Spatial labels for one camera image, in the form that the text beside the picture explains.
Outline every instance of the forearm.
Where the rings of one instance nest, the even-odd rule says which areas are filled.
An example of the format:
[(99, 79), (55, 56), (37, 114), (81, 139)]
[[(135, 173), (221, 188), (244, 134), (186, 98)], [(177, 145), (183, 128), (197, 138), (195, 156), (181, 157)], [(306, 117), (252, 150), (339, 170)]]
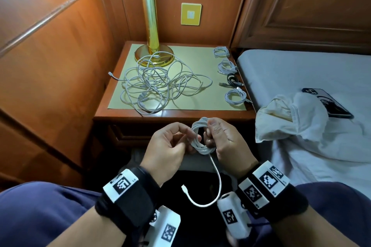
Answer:
[(92, 207), (48, 247), (121, 247), (125, 238), (109, 218), (100, 216)]
[(301, 215), (289, 216), (272, 228), (285, 247), (356, 247), (312, 207)]

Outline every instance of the wall switch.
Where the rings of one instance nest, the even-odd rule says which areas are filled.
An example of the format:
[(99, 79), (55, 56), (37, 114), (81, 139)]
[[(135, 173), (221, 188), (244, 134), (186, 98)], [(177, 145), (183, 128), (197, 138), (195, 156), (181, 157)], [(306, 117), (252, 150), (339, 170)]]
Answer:
[(182, 25), (198, 26), (201, 19), (201, 4), (182, 3), (181, 19)]

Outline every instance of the coiled white cable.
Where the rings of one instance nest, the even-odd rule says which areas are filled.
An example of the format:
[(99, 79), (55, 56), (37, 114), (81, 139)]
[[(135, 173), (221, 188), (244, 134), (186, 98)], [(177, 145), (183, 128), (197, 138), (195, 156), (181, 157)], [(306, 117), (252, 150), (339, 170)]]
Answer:
[(234, 65), (233, 62), (225, 58), (218, 64), (218, 69), (219, 69), (218, 72), (220, 74), (229, 75), (235, 74), (238, 70), (238, 67)]
[[(154, 67), (152, 58), (158, 58), (158, 54), (160, 53), (174, 56), (174, 61), (167, 69), (163, 67)], [(177, 64), (180, 65), (179, 72), (173, 78), (170, 78), (169, 71)], [(183, 66), (186, 66), (189, 70), (184, 71)], [(137, 75), (128, 78), (128, 73), (133, 70), (137, 71)], [(187, 64), (181, 61), (174, 54), (164, 51), (155, 52), (153, 55), (144, 56), (139, 59), (136, 67), (129, 68), (125, 71), (124, 79), (119, 79), (113, 76), (112, 72), (109, 72), (108, 74), (115, 80), (123, 82), (123, 91), (120, 94), (121, 101), (125, 104), (130, 104), (141, 115), (150, 115), (159, 112), (166, 107), (170, 100), (175, 100), (179, 98), (180, 95), (193, 96), (200, 90), (206, 89), (213, 84), (210, 77), (202, 74), (195, 74)], [(204, 86), (204, 82), (199, 79), (199, 76), (209, 79), (210, 84)], [(199, 85), (190, 86), (188, 83), (191, 79), (196, 79), (199, 82)], [(192, 94), (184, 94), (186, 88), (194, 90), (194, 92)], [(125, 100), (125, 93), (128, 95), (129, 101)], [(150, 94), (154, 94), (156, 98), (150, 98)], [(158, 101), (155, 109), (148, 109), (144, 105), (144, 102), (150, 99)]]
[[(241, 97), (241, 100), (239, 101), (233, 101), (229, 98), (230, 95), (232, 94), (237, 94)], [(239, 105), (239, 104), (242, 104), (244, 101), (248, 101), (248, 102), (251, 102), (250, 100), (246, 99), (247, 95), (246, 95), (246, 92), (244, 90), (242, 90), (240, 87), (237, 87), (236, 89), (232, 89), (232, 90), (229, 90), (224, 98), (225, 98), (225, 101), (231, 105)]]
[[(195, 123), (192, 124), (192, 130), (195, 132), (195, 133), (198, 133), (198, 129), (201, 128), (201, 127), (207, 127), (207, 121), (208, 121), (208, 118), (207, 117), (203, 117), (201, 118), (199, 121), (196, 121)], [(220, 174), (219, 174), (219, 171), (218, 171), (218, 168), (216, 167), (214, 161), (213, 161), (213, 158), (211, 157), (211, 153), (215, 151), (216, 148), (208, 148), (207, 146), (201, 144), (198, 139), (194, 139), (192, 142), (191, 142), (191, 145), (202, 155), (209, 155), (210, 159), (211, 159), (211, 162), (212, 164), (214, 165), (214, 168), (216, 170), (216, 173), (218, 174), (218, 178), (219, 178), (219, 192), (218, 192), (218, 195), (216, 196), (216, 198), (210, 202), (209, 204), (198, 204), (196, 202), (193, 201), (193, 199), (189, 196), (189, 193), (188, 193), (188, 189), (186, 188), (185, 185), (182, 186), (182, 190), (183, 192), (187, 195), (189, 201), (191, 201), (191, 203), (197, 207), (201, 207), (201, 208), (205, 208), (205, 207), (209, 207), (211, 205), (213, 205), (216, 201), (218, 201), (218, 199), (220, 198), (220, 193), (221, 193), (221, 178), (220, 178)]]
[(229, 57), (228, 48), (225, 46), (218, 46), (214, 48), (214, 57)]

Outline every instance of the smartphone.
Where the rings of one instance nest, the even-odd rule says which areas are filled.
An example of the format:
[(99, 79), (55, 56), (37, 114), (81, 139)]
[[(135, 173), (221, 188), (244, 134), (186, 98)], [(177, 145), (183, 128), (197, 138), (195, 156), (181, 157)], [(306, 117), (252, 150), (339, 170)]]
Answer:
[(347, 111), (341, 104), (339, 104), (334, 98), (332, 98), (328, 93), (322, 89), (314, 88), (303, 88), (302, 92), (315, 95), (327, 109), (329, 117), (336, 118), (348, 118), (352, 119), (354, 116)]

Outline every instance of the pant leg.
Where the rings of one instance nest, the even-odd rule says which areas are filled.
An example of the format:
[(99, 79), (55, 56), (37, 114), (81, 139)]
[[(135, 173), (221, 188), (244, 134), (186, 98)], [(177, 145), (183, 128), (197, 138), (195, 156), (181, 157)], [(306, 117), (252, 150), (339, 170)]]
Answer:
[[(307, 197), (312, 208), (342, 234), (360, 247), (371, 246), (371, 200), (364, 194), (345, 184), (332, 182), (302, 184), (296, 188)], [(249, 238), (240, 244), (272, 245), (282, 246), (271, 226), (254, 228)]]
[(0, 246), (45, 247), (95, 204), (100, 193), (45, 182), (0, 193)]

